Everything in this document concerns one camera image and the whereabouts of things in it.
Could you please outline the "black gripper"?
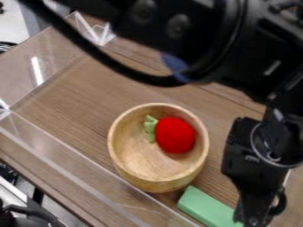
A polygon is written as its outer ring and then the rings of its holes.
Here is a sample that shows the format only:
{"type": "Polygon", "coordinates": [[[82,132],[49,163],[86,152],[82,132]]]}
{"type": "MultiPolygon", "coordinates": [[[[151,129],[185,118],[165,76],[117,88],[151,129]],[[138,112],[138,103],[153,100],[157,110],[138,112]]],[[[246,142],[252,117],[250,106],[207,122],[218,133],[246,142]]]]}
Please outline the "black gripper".
{"type": "Polygon", "coordinates": [[[222,173],[239,192],[234,222],[268,227],[288,208],[284,186],[290,170],[293,129],[285,120],[238,118],[225,146],[222,173]]]}

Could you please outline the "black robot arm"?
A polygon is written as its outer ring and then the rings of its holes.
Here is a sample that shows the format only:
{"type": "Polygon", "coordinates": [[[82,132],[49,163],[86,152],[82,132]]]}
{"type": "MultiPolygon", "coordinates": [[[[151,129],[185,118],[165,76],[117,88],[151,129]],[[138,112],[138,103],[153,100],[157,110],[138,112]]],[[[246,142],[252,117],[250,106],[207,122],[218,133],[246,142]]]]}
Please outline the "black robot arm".
{"type": "Polygon", "coordinates": [[[234,220],[268,227],[288,206],[284,183],[303,165],[303,0],[57,0],[114,33],[183,62],[166,76],[115,60],[42,0],[19,0],[102,65],[158,87],[219,83],[266,106],[234,121],[222,172],[239,193],[234,220]]]}

